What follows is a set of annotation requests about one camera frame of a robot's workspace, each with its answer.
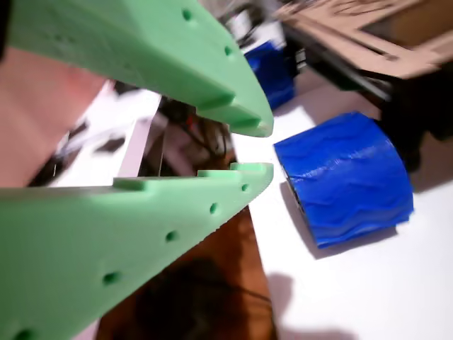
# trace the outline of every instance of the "mounting hole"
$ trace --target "mounting hole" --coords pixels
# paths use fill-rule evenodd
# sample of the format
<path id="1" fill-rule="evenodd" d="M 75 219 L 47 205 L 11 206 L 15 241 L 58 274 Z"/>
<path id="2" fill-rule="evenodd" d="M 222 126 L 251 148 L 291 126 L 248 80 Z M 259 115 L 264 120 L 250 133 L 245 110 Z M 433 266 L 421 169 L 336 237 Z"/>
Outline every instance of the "mounting hole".
<path id="1" fill-rule="evenodd" d="M 102 278 L 102 282 L 104 283 L 104 285 L 111 285 L 118 282 L 120 280 L 120 277 L 121 274 L 117 271 L 114 271 L 112 273 L 105 274 Z"/>
<path id="2" fill-rule="evenodd" d="M 227 56 L 230 56 L 232 53 L 233 53 L 233 50 L 230 47 L 226 46 L 225 47 L 225 54 Z"/>
<path id="3" fill-rule="evenodd" d="M 22 329 L 16 334 L 13 340 L 34 340 L 36 339 L 35 332 L 31 329 Z"/>
<path id="4" fill-rule="evenodd" d="M 192 13 L 188 9 L 183 9 L 183 18 L 186 21 L 192 20 Z"/>
<path id="5" fill-rule="evenodd" d="M 217 206 L 218 206 L 217 203 L 211 204 L 211 208 L 210 208 L 211 215 L 214 214 L 217 211 Z"/>
<path id="6" fill-rule="evenodd" d="M 172 231 L 172 232 L 169 232 L 166 236 L 165 236 L 165 240 L 167 242 L 172 242 L 172 241 L 176 241 L 177 239 L 179 239 L 179 234 L 177 231 Z"/>

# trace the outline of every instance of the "wire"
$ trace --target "wire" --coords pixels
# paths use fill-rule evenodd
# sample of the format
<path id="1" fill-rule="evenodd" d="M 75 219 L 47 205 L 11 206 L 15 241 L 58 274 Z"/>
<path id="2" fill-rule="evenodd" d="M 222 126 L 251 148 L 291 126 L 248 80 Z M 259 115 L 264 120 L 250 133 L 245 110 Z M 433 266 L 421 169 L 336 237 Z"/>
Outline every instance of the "wire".
<path id="1" fill-rule="evenodd" d="M 259 300 L 261 300 L 263 302 L 266 302 L 266 303 L 268 303 L 270 305 L 272 304 L 272 302 L 270 301 L 270 298 L 268 298 L 267 296 L 264 296 L 264 295 L 261 295 L 259 293 L 253 292 L 252 290 L 249 290 L 247 288 L 241 287 L 240 285 L 229 285 L 226 282 L 212 281 L 212 280 L 207 280 L 205 278 L 198 278 L 198 277 L 194 277 L 194 276 L 186 277 L 186 279 L 188 279 L 190 281 L 195 281 L 197 283 L 201 283 L 203 285 L 210 285 L 212 287 L 225 288 L 225 289 L 228 289 L 228 290 L 236 291 L 238 293 L 247 294 L 247 295 L 249 295 L 249 296 L 251 296 L 253 298 L 259 299 Z"/>

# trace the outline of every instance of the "white surface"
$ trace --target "white surface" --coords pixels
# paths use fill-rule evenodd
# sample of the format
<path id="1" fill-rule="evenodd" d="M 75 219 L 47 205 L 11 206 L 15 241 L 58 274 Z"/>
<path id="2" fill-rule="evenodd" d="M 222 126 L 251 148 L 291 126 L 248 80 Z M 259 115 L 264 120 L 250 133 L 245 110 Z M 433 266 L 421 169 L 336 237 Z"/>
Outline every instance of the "white surface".
<path id="1" fill-rule="evenodd" d="M 267 41 L 270 41 L 274 47 L 278 49 L 283 48 L 286 45 L 282 26 L 277 21 L 259 25 L 253 31 L 252 37 L 255 39 L 255 42 L 245 48 L 242 48 L 242 53 L 247 53 Z"/>
<path id="2" fill-rule="evenodd" d="M 314 247 L 288 194 L 273 144 L 353 109 L 377 112 L 354 93 L 322 86 L 281 107 L 271 137 L 233 135 L 239 162 L 275 167 L 250 211 L 280 338 L 453 339 L 453 182 L 416 193 L 415 212 L 396 235 L 325 251 Z M 453 178 L 452 143 L 430 138 L 423 151 L 416 187 Z"/>
<path id="3" fill-rule="evenodd" d="M 115 131 L 111 135 L 125 136 L 124 145 L 111 154 L 94 152 L 108 137 L 87 143 L 74 163 L 50 186 L 109 186 L 114 177 L 136 176 L 160 100 L 161 96 L 151 91 L 138 90 L 117 96 L 109 86 L 104 86 L 84 114 L 89 122 L 87 134 Z"/>

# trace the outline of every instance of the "blue 3d-printed wheel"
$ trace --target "blue 3d-printed wheel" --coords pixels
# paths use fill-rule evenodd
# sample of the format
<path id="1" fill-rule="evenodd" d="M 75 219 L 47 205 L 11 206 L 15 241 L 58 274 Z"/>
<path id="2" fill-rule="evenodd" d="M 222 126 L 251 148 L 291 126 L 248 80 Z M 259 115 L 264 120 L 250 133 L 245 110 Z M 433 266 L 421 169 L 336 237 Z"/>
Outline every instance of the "blue 3d-printed wheel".
<path id="1" fill-rule="evenodd" d="M 275 144 L 318 248 L 408 220 L 412 188 L 376 123 L 346 113 Z"/>

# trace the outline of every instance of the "black cable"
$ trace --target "black cable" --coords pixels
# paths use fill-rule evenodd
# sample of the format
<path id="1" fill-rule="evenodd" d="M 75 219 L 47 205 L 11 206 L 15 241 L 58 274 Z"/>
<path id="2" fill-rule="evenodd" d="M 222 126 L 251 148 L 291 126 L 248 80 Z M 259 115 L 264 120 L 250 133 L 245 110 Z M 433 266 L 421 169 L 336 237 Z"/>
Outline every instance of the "black cable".
<path id="1" fill-rule="evenodd" d="M 201 147 L 205 148 L 209 152 L 211 158 L 217 158 L 217 155 L 215 154 L 215 152 L 212 151 L 212 149 L 208 145 L 206 145 L 204 142 L 199 140 L 197 138 L 197 136 L 195 136 L 189 129 L 187 129 L 185 124 L 180 124 L 179 126 L 180 126 L 181 130 L 184 131 L 195 143 L 197 143 Z"/>
<path id="2" fill-rule="evenodd" d="M 241 287 L 240 285 L 230 285 L 226 282 L 221 282 L 221 281 L 212 281 L 212 280 L 207 280 L 207 279 L 204 279 L 204 278 L 198 278 L 198 277 L 194 277 L 194 276 L 189 276 L 189 277 L 186 277 L 186 279 L 190 280 L 190 281 L 195 281 L 197 283 L 201 283 L 203 285 L 210 285 L 212 287 L 218 287 L 218 288 L 225 288 L 225 289 L 229 289 L 229 290 L 233 290 L 233 291 L 236 291 L 236 292 L 240 292 L 240 293 L 244 293 L 244 294 L 247 294 L 253 298 L 257 298 L 259 300 L 262 300 L 263 302 L 266 302 L 268 304 L 272 304 L 271 301 L 270 301 L 270 298 L 268 298 L 267 296 L 264 296 L 264 295 L 261 295 L 259 293 L 256 293 L 256 292 L 253 292 L 252 290 L 249 290 L 247 288 L 244 288 L 244 287 Z"/>

